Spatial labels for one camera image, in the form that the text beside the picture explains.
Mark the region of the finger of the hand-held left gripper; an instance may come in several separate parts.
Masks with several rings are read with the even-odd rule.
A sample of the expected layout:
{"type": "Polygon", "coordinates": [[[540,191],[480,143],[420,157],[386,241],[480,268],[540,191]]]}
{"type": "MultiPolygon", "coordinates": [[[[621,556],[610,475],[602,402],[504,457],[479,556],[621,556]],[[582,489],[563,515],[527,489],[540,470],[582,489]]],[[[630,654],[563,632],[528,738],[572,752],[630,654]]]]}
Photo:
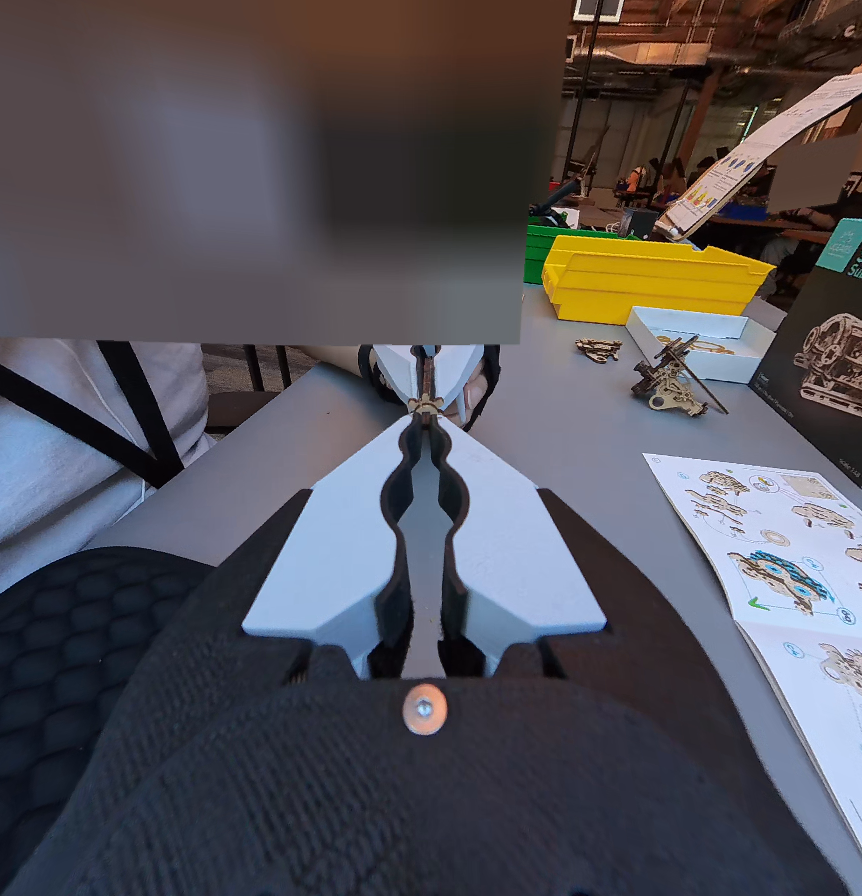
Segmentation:
{"type": "Polygon", "coordinates": [[[434,346],[433,349],[429,358],[431,379],[428,394],[439,409],[455,404],[459,420],[468,420],[464,388],[484,358],[484,346],[448,344],[434,346]]]}
{"type": "Polygon", "coordinates": [[[423,360],[420,347],[374,344],[376,366],[387,387],[408,408],[420,403],[420,373],[423,360]]]}

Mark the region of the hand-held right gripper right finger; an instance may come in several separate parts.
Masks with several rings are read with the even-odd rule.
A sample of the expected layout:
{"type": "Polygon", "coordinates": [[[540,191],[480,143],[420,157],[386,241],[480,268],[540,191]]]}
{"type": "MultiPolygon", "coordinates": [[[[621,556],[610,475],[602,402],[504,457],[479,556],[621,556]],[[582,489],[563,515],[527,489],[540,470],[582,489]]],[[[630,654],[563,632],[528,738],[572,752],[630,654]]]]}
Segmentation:
{"type": "Polygon", "coordinates": [[[541,638],[597,633],[606,616],[540,491],[446,419],[435,423],[445,537],[445,671],[491,677],[505,652],[541,638]]]}

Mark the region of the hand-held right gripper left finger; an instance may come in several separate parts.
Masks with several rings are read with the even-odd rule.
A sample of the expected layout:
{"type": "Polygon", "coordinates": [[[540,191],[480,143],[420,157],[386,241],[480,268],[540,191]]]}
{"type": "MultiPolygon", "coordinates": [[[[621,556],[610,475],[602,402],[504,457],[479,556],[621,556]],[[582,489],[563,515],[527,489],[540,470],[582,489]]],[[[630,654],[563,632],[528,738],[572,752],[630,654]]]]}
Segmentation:
{"type": "Polygon", "coordinates": [[[422,421],[408,415],[318,480],[248,610],[252,636],[344,650],[357,676],[370,655],[395,653],[412,603],[403,532],[421,455],[422,421]]]}

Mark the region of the person's left forearm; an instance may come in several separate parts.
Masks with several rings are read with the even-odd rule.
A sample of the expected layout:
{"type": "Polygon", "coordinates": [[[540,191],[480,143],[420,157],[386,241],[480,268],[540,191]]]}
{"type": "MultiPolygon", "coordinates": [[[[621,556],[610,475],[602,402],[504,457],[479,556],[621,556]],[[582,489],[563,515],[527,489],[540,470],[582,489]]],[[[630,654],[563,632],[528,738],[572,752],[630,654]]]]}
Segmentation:
{"type": "Polygon", "coordinates": [[[334,367],[360,376],[360,346],[309,346],[295,345],[292,349],[302,353],[316,363],[330,364],[334,367]]]}

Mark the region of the person's left hand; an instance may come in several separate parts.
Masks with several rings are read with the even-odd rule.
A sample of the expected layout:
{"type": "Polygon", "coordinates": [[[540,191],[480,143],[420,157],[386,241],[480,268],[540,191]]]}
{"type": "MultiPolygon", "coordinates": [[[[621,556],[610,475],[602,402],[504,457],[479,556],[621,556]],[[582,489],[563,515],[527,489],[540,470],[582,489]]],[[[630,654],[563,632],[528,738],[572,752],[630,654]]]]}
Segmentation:
{"type": "Polygon", "coordinates": [[[482,398],[486,396],[487,391],[486,359],[482,356],[462,388],[461,397],[464,409],[459,412],[459,416],[463,428],[468,428],[474,412],[479,408],[482,398]]]}

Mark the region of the green plastic bin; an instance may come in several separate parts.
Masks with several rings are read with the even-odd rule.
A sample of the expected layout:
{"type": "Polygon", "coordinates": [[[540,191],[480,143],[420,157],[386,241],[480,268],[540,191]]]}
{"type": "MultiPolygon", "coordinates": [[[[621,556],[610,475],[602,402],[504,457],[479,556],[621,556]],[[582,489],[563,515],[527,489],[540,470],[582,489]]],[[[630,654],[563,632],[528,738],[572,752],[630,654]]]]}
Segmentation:
{"type": "Polygon", "coordinates": [[[528,224],[526,238],[523,277],[523,281],[526,284],[541,284],[544,263],[546,262],[553,242],[557,237],[640,240],[640,238],[635,235],[623,237],[617,232],[608,232],[605,230],[583,228],[572,230],[567,228],[555,228],[544,226],[536,220],[532,220],[530,224],[528,224]]]}

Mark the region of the dark wooden chair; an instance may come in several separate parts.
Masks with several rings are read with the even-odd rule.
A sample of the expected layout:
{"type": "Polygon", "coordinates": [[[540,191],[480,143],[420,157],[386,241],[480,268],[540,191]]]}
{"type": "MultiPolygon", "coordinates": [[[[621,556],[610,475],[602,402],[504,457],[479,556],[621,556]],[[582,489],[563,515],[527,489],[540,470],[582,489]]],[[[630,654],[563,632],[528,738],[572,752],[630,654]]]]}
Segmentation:
{"type": "Polygon", "coordinates": [[[251,389],[210,394],[205,426],[208,434],[228,434],[281,395],[281,391],[270,391],[265,387],[257,346],[245,344],[241,349],[251,389]]]}

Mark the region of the yellow plastic bin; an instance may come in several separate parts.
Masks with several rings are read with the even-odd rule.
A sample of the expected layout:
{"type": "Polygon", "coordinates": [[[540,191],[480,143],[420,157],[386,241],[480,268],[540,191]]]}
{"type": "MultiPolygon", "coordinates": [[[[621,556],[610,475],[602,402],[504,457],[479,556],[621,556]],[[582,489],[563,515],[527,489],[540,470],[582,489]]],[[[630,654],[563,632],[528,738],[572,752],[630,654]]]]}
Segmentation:
{"type": "Polygon", "coordinates": [[[716,247],[563,235],[541,283],[558,319],[625,325],[633,308],[739,316],[774,269],[716,247]]]}

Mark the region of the wooden gear model assembly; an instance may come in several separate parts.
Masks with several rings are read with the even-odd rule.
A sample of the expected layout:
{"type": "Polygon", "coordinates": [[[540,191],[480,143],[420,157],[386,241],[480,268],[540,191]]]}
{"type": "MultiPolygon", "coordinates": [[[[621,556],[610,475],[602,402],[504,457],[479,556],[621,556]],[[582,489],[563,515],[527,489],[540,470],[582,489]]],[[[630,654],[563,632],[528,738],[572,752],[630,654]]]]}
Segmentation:
{"type": "Polygon", "coordinates": [[[650,409],[678,409],[691,418],[704,415],[711,406],[728,415],[726,406],[686,363],[697,341],[697,335],[673,339],[655,356],[654,363],[642,360],[636,364],[633,371],[639,380],[631,387],[632,395],[647,399],[650,409]]]}

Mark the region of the white cardboard tray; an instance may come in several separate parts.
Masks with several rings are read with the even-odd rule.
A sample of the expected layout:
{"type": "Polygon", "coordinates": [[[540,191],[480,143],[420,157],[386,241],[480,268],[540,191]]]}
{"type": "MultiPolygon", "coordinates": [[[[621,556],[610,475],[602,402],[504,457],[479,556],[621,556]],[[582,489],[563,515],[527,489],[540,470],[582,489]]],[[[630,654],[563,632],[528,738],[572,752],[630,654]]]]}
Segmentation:
{"type": "Polygon", "coordinates": [[[701,380],[746,385],[775,338],[775,332],[745,316],[678,309],[633,307],[626,328],[649,363],[669,341],[698,341],[686,363],[701,380]]]}

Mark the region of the model instruction booklet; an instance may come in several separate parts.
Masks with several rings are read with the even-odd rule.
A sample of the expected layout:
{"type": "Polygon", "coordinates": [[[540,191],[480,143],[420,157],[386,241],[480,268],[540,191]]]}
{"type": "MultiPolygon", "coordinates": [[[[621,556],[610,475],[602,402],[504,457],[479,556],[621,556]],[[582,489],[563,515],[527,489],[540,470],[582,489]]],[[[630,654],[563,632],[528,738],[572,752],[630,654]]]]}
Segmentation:
{"type": "Polygon", "coordinates": [[[807,471],[643,457],[862,853],[862,510],[807,471]]]}

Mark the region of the large printed paper sheet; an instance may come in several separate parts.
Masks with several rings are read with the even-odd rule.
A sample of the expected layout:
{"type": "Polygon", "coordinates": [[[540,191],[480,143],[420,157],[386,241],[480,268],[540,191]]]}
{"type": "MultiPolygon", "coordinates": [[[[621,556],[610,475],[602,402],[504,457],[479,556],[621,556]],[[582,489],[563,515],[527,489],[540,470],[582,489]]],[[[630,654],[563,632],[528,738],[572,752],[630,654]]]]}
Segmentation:
{"type": "Polygon", "coordinates": [[[836,76],[778,113],[712,165],[654,223],[650,241],[682,243],[720,211],[794,137],[862,99],[862,68],[836,76]]]}

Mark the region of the person's white shirt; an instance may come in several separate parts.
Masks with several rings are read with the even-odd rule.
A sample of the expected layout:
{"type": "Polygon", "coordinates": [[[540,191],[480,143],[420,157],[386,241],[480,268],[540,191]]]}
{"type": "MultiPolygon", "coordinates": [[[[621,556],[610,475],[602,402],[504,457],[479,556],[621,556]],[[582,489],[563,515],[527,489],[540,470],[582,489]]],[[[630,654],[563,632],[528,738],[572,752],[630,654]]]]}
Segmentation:
{"type": "MultiPolygon", "coordinates": [[[[195,343],[133,342],[156,406],[190,465],[206,434],[208,385],[195,343]]],[[[95,341],[0,338],[0,365],[153,455],[95,341]]],[[[0,593],[91,542],[157,487],[27,409],[0,397],[0,593]]]]}

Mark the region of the black model kit box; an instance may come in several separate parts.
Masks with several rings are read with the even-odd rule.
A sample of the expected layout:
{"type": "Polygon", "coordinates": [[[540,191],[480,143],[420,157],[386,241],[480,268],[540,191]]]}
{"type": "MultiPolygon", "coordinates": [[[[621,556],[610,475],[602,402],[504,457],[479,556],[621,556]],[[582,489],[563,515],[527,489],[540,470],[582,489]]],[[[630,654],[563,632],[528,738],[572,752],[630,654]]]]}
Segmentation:
{"type": "Polygon", "coordinates": [[[840,220],[750,388],[862,488],[862,218],[840,220]]]}

